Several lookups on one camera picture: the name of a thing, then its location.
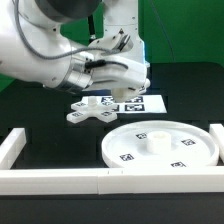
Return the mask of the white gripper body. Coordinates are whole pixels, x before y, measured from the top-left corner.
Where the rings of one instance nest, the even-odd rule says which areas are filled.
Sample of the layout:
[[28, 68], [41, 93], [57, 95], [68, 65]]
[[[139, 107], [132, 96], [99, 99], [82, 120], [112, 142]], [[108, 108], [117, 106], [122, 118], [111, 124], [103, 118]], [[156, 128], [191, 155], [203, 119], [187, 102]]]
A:
[[87, 91], [118, 88], [143, 90], [150, 86], [147, 66], [121, 56], [105, 56], [85, 63], [85, 72], [92, 84]]

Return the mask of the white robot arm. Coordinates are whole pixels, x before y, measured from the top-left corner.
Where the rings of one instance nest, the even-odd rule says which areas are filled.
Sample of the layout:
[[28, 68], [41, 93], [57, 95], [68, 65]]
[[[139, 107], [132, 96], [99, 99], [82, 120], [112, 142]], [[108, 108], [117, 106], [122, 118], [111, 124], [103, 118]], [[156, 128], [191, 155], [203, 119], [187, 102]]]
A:
[[[103, 37], [87, 46], [60, 33], [103, 7]], [[0, 0], [0, 73], [66, 92], [134, 97], [150, 85], [138, 0]]]

